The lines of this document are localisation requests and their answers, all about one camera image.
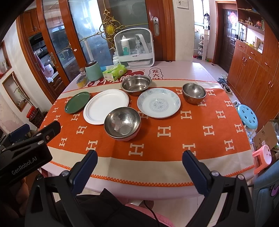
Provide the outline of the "blue patterned ceramic plate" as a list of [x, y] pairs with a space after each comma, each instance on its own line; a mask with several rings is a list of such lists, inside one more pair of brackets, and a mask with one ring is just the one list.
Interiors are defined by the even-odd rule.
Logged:
[[181, 106], [179, 96], [166, 88], [151, 88], [137, 99], [138, 109], [148, 117], [163, 119], [174, 115]]

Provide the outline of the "wide steel bowl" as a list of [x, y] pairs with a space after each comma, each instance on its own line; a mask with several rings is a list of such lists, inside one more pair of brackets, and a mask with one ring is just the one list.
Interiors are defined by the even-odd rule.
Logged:
[[121, 83], [121, 89], [131, 96], [139, 96], [146, 91], [152, 84], [152, 80], [148, 76], [135, 75], [127, 77]]

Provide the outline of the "blue plastic stool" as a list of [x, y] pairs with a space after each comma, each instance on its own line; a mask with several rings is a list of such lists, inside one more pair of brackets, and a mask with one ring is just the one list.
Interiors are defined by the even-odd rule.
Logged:
[[246, 127], [252, 130], [257, 129], [258, 120], [254, 111], [250, 107], [241, 104], [237, 107], [236, 110], [241, 121], [244, 123]]

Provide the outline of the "yellow foil bowl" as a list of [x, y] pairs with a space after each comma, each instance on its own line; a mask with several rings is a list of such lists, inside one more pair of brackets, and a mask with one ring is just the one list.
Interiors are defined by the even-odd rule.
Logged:
[[88, 78], [86, 75], [82, 75], [79, 74], [78, 75], [78, 79], [76, 81], [76, 85], [78, 86], [78, 88], [83, 88], [86, 86], [86, 84], [88, 83]]

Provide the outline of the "steel bowl pink outside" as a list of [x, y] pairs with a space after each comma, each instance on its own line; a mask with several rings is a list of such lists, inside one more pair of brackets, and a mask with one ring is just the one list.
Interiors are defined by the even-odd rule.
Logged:
[[137, 136], [141, 127], [139, 113], [131, 107], [112, 110], [104, 120], [106, 134], [114, 140], [129, 141]]

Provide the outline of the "pink plastic stool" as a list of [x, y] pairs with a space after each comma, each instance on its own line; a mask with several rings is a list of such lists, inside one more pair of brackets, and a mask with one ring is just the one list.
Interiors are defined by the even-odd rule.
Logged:
[[262, 171], [264, 168], [268, 167], [272, 162], [272, 155], [270, 152], [270, 148], [266, 144], [261, 146], [257, 151], [254, 151], [252, 153], [252, 156], [254, 158], [258, 157], [258, 159], [260, 161], [259, 166], [254, 170], [254, 174], [260, 173], [260, 171]]

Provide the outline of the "white sterilizer cabinet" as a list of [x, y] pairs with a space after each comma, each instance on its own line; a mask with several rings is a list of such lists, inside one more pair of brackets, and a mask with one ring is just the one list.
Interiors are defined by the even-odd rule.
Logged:
[[147, 28], [129, 28], [114, 36], [118, 63], [127, 68], [151, 67], [155, 62], [152, 32]]

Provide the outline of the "mint green canister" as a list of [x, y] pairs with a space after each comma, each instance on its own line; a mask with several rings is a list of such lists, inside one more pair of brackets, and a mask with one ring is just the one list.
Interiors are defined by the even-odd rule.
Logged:
[[103, 73], [97, 61], [88, 62], [85, 65], [85, 71], [90, 82], [98, 81], [103, 77]]

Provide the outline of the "white pill bottle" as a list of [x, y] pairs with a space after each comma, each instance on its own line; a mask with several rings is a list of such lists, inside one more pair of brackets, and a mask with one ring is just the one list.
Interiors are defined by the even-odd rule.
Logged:
[[114, 52], [114, 55], [112, 57], [112, 62], [113, 62], [113, 65], [116, 65], [116, 64], [119, 63], [119, 58], [118, 58], [117, 51]]

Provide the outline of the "white paper plate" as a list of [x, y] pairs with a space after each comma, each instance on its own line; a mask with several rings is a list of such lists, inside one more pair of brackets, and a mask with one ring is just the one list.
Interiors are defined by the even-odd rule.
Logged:
[[122, 90], [102, 91], [89, 100], [83, 110], [84, 120], [93, 125], [104, 124], [106, 116], [113, 110], [129, 105], [129, 96]]

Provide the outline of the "orange H pattern blanket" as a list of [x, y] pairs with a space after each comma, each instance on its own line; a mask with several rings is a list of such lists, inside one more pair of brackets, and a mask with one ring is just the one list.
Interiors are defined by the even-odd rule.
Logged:
[[85, 121], [83, 113], [64, 110], [78, 90], [63, 92], [43, 120], [45, 127], [58, 121], [61, 132], [48, 144], [51, 163], [71, 169], [94, 149], [98, 164], [92, 177], [139, 186], [190, 186], [182, 154], [190, 150], [208, 169], [224, 176], [254, 172], [254, 161], [245, 128], [226, 92], [217, 82], [199, 80], [207, 95], [199, 105], [181, 99], [171, 117], [154, 119], [140, 114], [135, 138], [117, 141], [102, 125]]

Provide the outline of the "small steel bowl brown outside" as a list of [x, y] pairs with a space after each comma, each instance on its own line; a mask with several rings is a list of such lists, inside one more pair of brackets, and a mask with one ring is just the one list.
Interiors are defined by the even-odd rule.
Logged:
[[183, 97], [186, 102], [192, 105], [198, 105], [206, 97], [205, 89], [195, 83], [186, 83], [182, 86]]

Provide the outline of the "green round plate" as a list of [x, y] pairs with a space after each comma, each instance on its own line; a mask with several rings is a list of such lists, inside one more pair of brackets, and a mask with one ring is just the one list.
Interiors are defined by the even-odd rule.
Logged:
[[74, 95], [65, 105], [67, 114], [74, 114], [80, 111], [90, 100], [91, 94], [88, 92], [80, 92]]

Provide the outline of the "dark wicker basket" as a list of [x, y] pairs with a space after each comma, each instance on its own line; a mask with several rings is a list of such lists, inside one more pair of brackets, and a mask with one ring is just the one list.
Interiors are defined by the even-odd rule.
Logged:
[[35, 106], [31, 106], [31, 108], [29, 109], [29, 111], [27, 113], [27, 119], [32, 124], [34, 124], [34, 126], [36, 126], [37, 128], [40, 128], [43, 123], [44, 116], [39, 108], [36, 108]]

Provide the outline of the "green tissue pack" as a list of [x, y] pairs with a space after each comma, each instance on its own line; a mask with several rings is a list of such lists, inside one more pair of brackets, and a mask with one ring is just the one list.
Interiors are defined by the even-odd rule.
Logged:
[[103, 72], [103, 77], [108, 81], [116, 81], [127, 72], [127, 69], [122, 64], [115, 64], [106, 66], [106, 70]]

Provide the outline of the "pink printed tablecloth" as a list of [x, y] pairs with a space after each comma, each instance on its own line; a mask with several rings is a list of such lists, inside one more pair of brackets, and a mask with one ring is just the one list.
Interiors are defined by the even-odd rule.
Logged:
[[116, 81], [107, 81], [101, 78], [97, 81], [88, 82], [83, 88], [121, 83], [127, 77], [134, 75], [145, 75], [156, 80], [182, 79], [196, 82], [210, 82], [213, 83], [214, 87], [220, 87], [219, 83], [217, 83], [200, 63], [189, 61], [156, 61], [152, 67], [127, 69], [127, 72]]

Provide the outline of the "wooden cabinet wall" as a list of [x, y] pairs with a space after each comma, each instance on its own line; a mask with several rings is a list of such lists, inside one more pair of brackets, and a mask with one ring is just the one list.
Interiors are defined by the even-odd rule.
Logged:
[[237, 1], [238, 21], [260, 33], [239, 37], [228, 73], [228, 84], [250, 107], [261, 129], [278, 115], [278, 26], [267, 15], [266, 1]]

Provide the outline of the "cardboard box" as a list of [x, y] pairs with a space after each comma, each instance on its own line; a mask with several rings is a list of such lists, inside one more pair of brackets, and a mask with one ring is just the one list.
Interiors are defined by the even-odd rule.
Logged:
[[255, 149], [258, 150], [263, 145], [268, 145], [270, 149], [277, 144], [277, 135], [273, 128], [272, 122], [267, 122], [253, 139]]

